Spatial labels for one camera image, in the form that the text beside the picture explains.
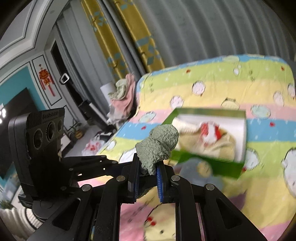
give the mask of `wall decoration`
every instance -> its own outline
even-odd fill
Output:
[[[41,92],[45,94],[51,106],[62,99],[60,92],[49,72],[48,66],[43,55],[32,60],[36,76],[38,77],[37,85]]]

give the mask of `metal screw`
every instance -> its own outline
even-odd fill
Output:
[[[126,177],[123,176],[123,175],[120,175],[120,176],[118,176],[118,177],[116,178],[116,180],[119,181],[119,182],[122,182],[122,181],[124,181],[125,179],[126,179]]]
[[[88,184],[83,185],[81,189],[82,189],[82,191],[84,191],[84,192],[89,191],[89,190],[91,189],[91,185],[88,185]]]
[[[213,191],[215,189],[215,186],[213,184],[207,184],[205,185],[205,188],[209,191]]]
[[[177,181],[180,180],[180,177],[179,177],[178,175],[173,175],[173,176],[171,177],[171,179],[172,179],[173,181],[177,182]]]

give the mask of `green plush toy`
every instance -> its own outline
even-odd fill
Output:
[[[179,133],[173,125],[158,125],[150,131],[149,137],[137,143],[135,147],[142,163],[141,173],[155,175],[155,163],[170,158],[178,138]]]

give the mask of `open box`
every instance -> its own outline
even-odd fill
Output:
[[[240,110],[226,109],[197,109],[197,108],[176,108],[167,117],[163,124],[171,124],[173,119],[185,121],[187,123],[200,125],[203,122],[212,121],[219,125],[219,128],[226,130],[232,135],[235,142],[234,161],[223,158],[210,157],[200,154],[190,153],[185,150],[173,150],[170,159],[184,162],[192,157],[198,157],[207,161],[213,170],[214,175],[223,175],[238,178],[244,166],[246,151],[246,114]]]

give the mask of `yellow curtain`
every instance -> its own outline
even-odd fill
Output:
[[[113,0],[113,2],[136,44],[147,72],[163,69],[165,65],[155,41],[134,2],[132,0]]]
[[[128,73],[125,59],[99,4],[96,0],[81,0],[81,4],[115,80],[125,78]]]

